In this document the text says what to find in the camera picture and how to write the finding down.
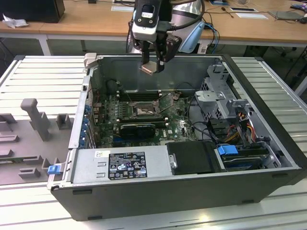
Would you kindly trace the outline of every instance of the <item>power supply label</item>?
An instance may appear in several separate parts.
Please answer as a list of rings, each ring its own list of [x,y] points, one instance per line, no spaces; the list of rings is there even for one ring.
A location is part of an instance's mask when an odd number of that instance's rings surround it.
[[[109,154],[108,178],[122,180],[147,177],[145,152]]]

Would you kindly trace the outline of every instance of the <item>paper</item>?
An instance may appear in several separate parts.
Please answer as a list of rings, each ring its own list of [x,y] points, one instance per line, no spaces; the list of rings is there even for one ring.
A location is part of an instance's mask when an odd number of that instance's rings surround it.
[[[236,13],[240,18],[268,19],[263,14],[258,13]]]
[[[16,20],[13,18],[6,17],[4,14],[3,14],[3,18],[4,20],[2,20],[2,22],[6,24],[8,27],[11,27],[13,29],[15,29],[16,27],[23,27],[23,26],[29,25],[24,19]]]
[[[126,6],[112,6],[111,11],[126,11],[126,12],[133,12],[134,7],[126,7]]]

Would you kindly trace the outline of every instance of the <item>desk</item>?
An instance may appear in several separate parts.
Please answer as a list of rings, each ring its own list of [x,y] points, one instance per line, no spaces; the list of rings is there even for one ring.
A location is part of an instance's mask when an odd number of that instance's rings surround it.
[[[250,0],[249,7],[258,11],[290,10],[291,2],[287,0]],[[131,12],[111,11],[112,3],[87,1],[64,1],[65,14],[59,23],[32,23],[29,27],[11,29],[1,24],[0,37],[36,38],[39,40],[44,55],[50,55],[48,39],[72,40],[108,40],[125,41]],[[215,28],[220,32],[220,44],[289,46],[305,47],[307,44],[306,25],[275,21],[268,13],[269,19],[244,19],[233,14],[216,14],[223,12],[220,7],[206,2],[206,10],[212,12]],[[205,19],[210,22],[208,14]],[[201,44],[208,44],[212,39],[211,31],[204,31]]]

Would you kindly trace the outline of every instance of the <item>blue drive latch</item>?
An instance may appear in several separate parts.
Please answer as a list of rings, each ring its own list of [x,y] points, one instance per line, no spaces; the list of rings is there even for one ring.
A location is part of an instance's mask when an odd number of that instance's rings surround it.
[[[234,145],[221,145],[217,148],[220,155],[238,155],[238,150]]]

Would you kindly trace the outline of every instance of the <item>computer case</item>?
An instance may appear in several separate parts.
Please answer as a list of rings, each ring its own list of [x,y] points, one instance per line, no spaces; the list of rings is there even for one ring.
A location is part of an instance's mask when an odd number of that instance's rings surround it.
[[[58,23],[64,14],[63,0],[0,0],[0,18],[3,15],[27,22]]]

